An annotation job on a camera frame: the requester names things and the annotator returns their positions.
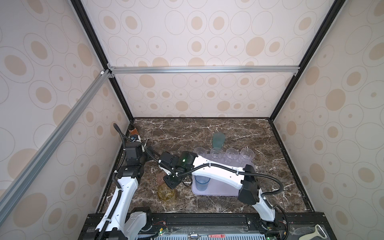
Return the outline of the clear faceted glass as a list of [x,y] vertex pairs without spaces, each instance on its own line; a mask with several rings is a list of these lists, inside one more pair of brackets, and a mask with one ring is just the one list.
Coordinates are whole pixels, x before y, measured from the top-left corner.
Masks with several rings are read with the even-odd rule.
[[212,148],[210,155],[214,160],[220,160],[224,156],[224,152],[221,148]]
[[240,151],[240,161],[245,166],[246,164],[250,164],[253,162],[255,157],[255,153],[250,148],[243,148]]
[[240,153],[234,148],[229,148],[226,150],[226,163],[228,165],[235,164],[239,159]]
[[206,157],[208,154],[208,151],[203,147],[197,147],[193,150],[193,152],[202,157]]

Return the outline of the tall blue plastic tumbler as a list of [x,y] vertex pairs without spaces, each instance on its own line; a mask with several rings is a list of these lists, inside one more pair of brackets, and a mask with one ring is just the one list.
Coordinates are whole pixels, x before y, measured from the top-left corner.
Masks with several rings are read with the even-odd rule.
[[195,176],[196,188],[198,191],[203,192],[208,188],[210,178],[204,176]]

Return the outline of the lavender plastic tray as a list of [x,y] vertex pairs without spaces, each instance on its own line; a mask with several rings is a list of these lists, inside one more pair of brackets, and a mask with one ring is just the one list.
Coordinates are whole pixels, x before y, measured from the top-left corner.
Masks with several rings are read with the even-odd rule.
[[[203,164],[209,164],[209,163],[215,163],[215,164],[220,164],[222,165],[221,163],[217,163],[217,162],[214,162],[214,161],[211,161],[209,159],[206,159],[202,156],[197,156],[195,158],[195,161],[194,161],[194,166],[197,167],[197,166],[200,166],[200,165],[203,165]],[[243,172],[250,172],[250,173],[255,173],[255,165],[250,163],[250,164],[246,164],[245,166],[243,166],[242,168],[241,167],[232,167],[232,166],[227,166],[227,165],[223,165],[224,167],[228,167],[232,170],[235,170],[235,179],[237,180],[238,177],[236,176],[236,172],[237,170],[239,170],[239,172],[243,171]],[[212,177],[211,175],[208,176],[208,170],[210,168],[209,167],[206,167],[206,170],[204,170],[203,168],[199,169],[199,171],[195,171],[193,172],[193,183],[192,183],[192,192],[195,194],[195,195],[202,195],[202,196],[226,196],[226,197],[237,197],[239,195],[239,192],[241,191],[242,189],[242,186],[240,186],[239,188],[237,188],[237,184],[234,184],[233,185],[233,180],[230,178],[229,180],[224,180],[224,179],[218,179],[218,178],[214,178]],[[203,191],[203,192],[200,192],[197,190],[196,188],[196,183],[195,183],[195,176],[204,176],[204,177],[208,177],[210,178],[210,182],[209,182],[209,185],[208,185],[208,188]]]

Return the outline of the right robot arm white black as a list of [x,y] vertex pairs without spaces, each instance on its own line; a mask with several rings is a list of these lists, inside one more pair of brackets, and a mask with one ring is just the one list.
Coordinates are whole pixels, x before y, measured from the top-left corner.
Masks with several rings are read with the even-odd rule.
[[192,176],[195,195],[237,197],[241,203],[252,206],[263,221],[275,221],[276,211],[258,182],[262,175],[257,174],[251,165],[232,167],[188,151],[180,156],[163,152],[158,163],[167,173],[164,181],[171,189],[181,184],[184,178]]

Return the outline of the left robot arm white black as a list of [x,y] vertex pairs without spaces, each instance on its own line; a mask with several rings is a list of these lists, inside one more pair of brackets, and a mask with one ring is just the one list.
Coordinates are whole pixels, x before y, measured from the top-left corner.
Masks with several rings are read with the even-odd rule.
[[114,173],[116,189],[112,201],[95,230],[85,233],[83,240],[134,240],[147,225],[146,212],[128,214],[144,174],[146,155],[140,142],[126,144],[124,153],[127,163]]

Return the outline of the small amber bottle black cap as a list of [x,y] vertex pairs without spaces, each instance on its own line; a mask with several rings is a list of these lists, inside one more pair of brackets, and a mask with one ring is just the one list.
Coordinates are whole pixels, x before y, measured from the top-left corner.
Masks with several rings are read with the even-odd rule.
[[128,131],[129,131],[129,136],[139,135],[137,128],[133,124],[129,124]]

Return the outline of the yellow glass mug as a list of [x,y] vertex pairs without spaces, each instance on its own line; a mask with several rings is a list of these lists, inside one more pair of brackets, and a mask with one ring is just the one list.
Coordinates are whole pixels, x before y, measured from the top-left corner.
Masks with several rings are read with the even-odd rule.
[[163,202],[173,201],[176,197],[176,190],[170,189],[166,184],[158,187],[158,197]]

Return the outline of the teal dimpled plastic tumbler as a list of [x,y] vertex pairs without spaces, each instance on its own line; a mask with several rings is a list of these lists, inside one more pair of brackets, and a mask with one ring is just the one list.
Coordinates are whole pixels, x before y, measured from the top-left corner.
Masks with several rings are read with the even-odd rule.
[[212,140],[213,148],[221,149],[225,143],[225,140],[226,140],[225,134],[221,132],[214,133],[213,140]]

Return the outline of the white peeler tool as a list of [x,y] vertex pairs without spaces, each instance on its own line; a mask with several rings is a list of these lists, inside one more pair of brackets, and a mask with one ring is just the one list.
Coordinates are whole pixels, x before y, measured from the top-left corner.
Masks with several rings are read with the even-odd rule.
[[317,224],[317,225],[315,225],[315,229],[312,233],[299,237],[299,240],[312,240],[314,238],[320,238],[322,240],[327,240],[328,237],[329,236],[328,236],[325,228],[323,228],[319,224]]

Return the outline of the red handled screwdriver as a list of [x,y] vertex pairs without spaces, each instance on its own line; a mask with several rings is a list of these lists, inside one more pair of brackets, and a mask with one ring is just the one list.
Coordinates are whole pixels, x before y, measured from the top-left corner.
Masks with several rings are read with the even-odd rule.
[[197,233],[189,233],[188,234],[188,239],[189,240],[198,240],[202,237],[207,237],[207,238],[211,238],[211,239],[223,239],[226,237],[225,234],[214,234],[214,235],[199,235]]

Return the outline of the aluminium frame bar horizontal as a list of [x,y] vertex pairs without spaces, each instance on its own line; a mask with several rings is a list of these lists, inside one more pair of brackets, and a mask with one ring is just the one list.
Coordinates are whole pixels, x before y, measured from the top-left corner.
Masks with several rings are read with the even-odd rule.
[[118,74],[297,73],[299,66],[111,67]]

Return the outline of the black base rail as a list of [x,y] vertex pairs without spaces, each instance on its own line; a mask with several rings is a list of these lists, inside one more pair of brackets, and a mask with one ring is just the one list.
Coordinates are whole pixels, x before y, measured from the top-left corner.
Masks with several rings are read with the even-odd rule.
[[202,237],[199,240],[298,240],[312,233],[317,224],[325,228],[327,240],[336,239],[325,214],[319,212],[277,212],[274,222],[266,222],[257,213],[157,214],[149,208],[135,208],[129,214],[138,211],[147,213],[148,222],[135,240],[189,240],[189,233],[226,235],[223,239]]

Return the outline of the aluminium frame bar left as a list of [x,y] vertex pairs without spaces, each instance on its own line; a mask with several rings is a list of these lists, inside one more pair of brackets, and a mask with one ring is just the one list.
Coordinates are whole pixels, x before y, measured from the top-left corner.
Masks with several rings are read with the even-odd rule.
[[89,105],[97,91],[111,75],[111,70],[105,69],[100,74],[81,98],[76,102],[74,107],[70,109],[58,127],[52,132],[49,138],[44,142],[31,161],[21,171],[18,177],[13,181],[10,187],[1,198],[1,224],[9,217],[15,206],[18,204],[22,196],[28,190],[32,182],[51,158],[55,150],[58,148],[64,137],[76,123],[85,108]]

